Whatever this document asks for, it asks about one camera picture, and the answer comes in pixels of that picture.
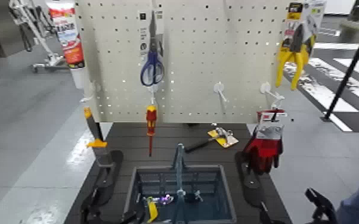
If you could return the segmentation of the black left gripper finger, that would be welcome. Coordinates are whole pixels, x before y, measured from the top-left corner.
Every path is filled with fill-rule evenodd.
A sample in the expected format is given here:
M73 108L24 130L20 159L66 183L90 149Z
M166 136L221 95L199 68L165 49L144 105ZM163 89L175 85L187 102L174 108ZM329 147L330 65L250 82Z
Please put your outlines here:
M95 182L95 204L97 206L107 204L114 193L123 162L123 153L119 150L113 150L109 152L107 158L110 165L100 167Z
M81 205L81 224L102 224L100 205L98 204L101 190L95 188Z

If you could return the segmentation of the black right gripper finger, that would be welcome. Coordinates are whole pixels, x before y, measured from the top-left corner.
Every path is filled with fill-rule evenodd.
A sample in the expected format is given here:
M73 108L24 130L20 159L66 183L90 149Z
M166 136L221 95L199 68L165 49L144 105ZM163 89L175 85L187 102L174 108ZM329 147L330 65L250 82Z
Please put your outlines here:
M261 224L285 224L281 220L273 220L268 214L268 209L264 203L259 206L259 220Z
M259 208L262 201L261 182L252 169L249 157L243 151L238 151L235 154L235 162L244 200L252 207Z

